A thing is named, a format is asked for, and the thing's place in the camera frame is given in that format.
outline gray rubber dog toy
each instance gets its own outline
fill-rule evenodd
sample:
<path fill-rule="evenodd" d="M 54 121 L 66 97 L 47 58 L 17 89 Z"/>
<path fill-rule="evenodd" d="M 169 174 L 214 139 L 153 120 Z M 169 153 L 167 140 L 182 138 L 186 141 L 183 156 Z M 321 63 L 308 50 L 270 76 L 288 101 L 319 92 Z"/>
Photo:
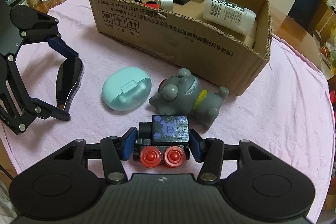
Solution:
<path fill-rule="evenodd" d="M 203 90 L 196 76 L 188 69 L 180 69 L 176 76 L 162 81 L 158 94 L 149 103 L 160 115 L 193 115 L 209 128 L 228 94 L 229 90 L 223 86 L 216 94 Z"/>

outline bottle label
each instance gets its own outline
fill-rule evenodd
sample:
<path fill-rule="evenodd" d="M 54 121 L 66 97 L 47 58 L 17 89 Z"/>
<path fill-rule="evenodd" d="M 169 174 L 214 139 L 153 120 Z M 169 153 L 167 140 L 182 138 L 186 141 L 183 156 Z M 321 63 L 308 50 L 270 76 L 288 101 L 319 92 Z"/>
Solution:
<path fill-rule="evenodd" d="M 235 3 L 227 0 L 212 0 L 209 14 L 240 26 L 244 12 L 245 8 Z"/>

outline metal pin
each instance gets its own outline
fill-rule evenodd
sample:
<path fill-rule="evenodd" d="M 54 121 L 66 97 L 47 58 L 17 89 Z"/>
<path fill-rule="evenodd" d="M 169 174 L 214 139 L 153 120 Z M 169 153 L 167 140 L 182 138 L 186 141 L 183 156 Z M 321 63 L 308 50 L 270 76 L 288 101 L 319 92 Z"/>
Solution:
<path fill-rule="evenodd" d="M 125 175 L 120 172 L 113 172 L 113 173 L 110 173 L 107 177 L 109 178 L 109 180 L 112 180 L 112 181 L 121 181 L 124 179 Z"/>
<path fill-rule="evenodd" d="M 26 130 L 26 126 L 25 126 L 23 123 L 21 123 L 21 124 L 19 125 L 19 129 L 23 132 L 23 131 Z"/>
<path fill-rule="evenodd" d="M 206 182 L 211 182 L 217 179 L 217 176 L 213 173 L 203 173 L 201 175 L 201 180 Z"/>

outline metal screw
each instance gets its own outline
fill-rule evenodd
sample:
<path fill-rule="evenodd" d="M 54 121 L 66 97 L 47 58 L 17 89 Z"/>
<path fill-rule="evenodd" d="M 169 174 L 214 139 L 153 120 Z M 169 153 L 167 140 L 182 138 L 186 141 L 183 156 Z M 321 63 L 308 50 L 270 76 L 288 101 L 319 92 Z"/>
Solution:
<path fill-rule="evenodd" d="M 211 182 L 217 179 L 217 176 L 213 173 L 203 173 L 201 175 L 201 180 L 206 182 Z"/>
<path fill-rule="evenodd" d="M 21 123 L 21 124 L 19 125 L 19 129 L 23 132 L 23 131 L 26 130 L 26 126 L 25 126 L 23 123 Z"/>
<path fill-rule="evenodd" d="M 39 106 L 35 107 L 35 112 L 36 113 L 41 113 L 41 108 Z"/>
<path fill-rule="evenodd" d="M 110 173 L 107 177 L 109 178 L 109 180 L 112 180 L 112 181 L 121 181 L 124 179 L 125 175 L 120 172 L 113 172 L 113 173 Z"/>

